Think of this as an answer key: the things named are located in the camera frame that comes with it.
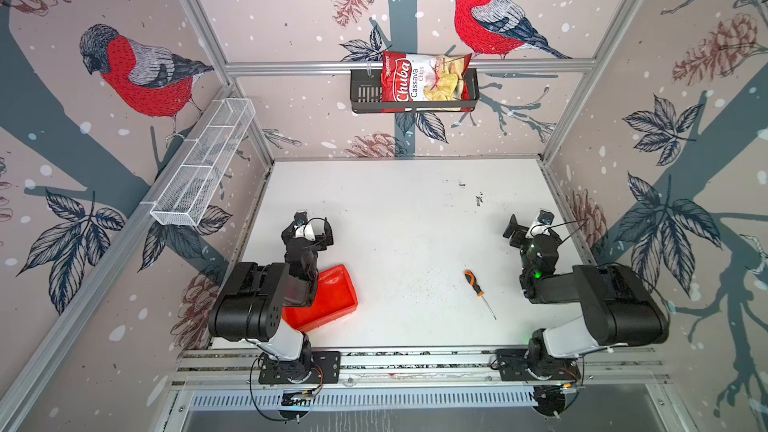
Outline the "orange black screwdriver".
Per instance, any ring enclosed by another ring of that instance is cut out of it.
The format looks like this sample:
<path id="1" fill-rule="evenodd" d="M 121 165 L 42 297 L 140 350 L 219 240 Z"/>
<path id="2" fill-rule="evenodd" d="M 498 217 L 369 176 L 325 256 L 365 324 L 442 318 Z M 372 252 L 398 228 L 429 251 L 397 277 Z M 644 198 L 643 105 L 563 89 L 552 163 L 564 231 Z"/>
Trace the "orange black screwdriver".
<path id="1" fill-rule="evenodd" d="M 479 297 L 481 299 L 481 301 L 485 304 L 486 308 L 489 310 L 489 312 L 491 313 L 492 317 L 494 319 L 497 319 L 497 317 L 496 317 L 492 307 L 490 306 L 489 302 L 485 298 L 485 293 L 484 293 L 483 289 L 481 288 L 481 286 L 480 286 L 480 284 L 478 282 L 478 279 L 475 276 L 475 274 L 472 271 L 470 271 L 470 270 L 466 270 L 464 272 L 464 277 L 465 277 L 465 280 L 467 281 L 467 283 L 470 285 L 470 287 L 474 291 L 475 295 L 477 297 Z"/>

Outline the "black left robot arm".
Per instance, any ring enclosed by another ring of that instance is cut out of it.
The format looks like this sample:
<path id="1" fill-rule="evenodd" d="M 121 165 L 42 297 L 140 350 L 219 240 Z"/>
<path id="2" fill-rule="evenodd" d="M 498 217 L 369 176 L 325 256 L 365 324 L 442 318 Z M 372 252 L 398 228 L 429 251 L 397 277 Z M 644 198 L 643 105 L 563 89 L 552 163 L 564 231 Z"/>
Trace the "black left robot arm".
<path id="1" fill-rule="evenodd" d="M 209 334 L 230 342 L 256 346 L 256 365 L 278 383 L 322 383 L 306 333 L 282 318 L 286 308 L 308 309 L 319 284 L 317 260 L 334 243 L 328 220 L 294 214 L 281 232 L 285 254 L 280 262 L 259 265 L 239 262 L 224 283 L 209 314 Z"/>

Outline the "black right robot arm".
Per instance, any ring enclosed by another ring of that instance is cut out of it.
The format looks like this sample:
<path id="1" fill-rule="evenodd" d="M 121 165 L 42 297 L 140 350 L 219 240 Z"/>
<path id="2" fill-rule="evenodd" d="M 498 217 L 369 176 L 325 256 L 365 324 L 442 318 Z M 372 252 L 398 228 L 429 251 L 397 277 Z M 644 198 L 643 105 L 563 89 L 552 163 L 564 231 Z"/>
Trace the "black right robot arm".
<path id="1" fill-rule="evenodd" d="M 504 380 L 527 374 L 535 380 L 581 378 L 577 360 L 610 347 L 641 347 L 665 342 L 669 318 L 623 264 L 575 265 L 558 273 L 559 247 L 554 214 L 541 209 L 529 226 L 512 215 L 503 232 L 520 252 L 519 282 L 534 305 L 577 304 L 581 315 L 556 327 L 536 330 L 527 350 L 501 349 L 498 368 Z"/>

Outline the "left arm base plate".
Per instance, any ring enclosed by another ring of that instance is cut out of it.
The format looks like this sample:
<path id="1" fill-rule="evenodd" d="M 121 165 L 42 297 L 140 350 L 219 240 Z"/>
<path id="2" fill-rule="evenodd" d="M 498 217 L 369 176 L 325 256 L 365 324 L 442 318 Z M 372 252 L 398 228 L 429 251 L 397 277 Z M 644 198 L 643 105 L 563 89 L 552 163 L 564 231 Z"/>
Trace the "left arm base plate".
<path id="1" fill-rule="evenodd" d="M 325 385 L 336 384 L 341 368 L 341 353 L 312 351 L 295 361 L 259 358 L 255 371 L 259 385 Z"/>

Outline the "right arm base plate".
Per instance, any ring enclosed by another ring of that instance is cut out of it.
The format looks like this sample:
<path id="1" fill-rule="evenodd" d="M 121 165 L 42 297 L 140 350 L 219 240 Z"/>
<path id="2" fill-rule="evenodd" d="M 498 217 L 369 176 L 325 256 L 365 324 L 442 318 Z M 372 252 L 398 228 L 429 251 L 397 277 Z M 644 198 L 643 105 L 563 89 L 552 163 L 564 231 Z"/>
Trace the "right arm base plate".
<path id="1" fill-rule="evenodd" d="M 576 359 L 554 358 L 546 352 L 522 348 L 497 349 L 491 364 L 503 382 L 578 382 L 582 379 Z"/>

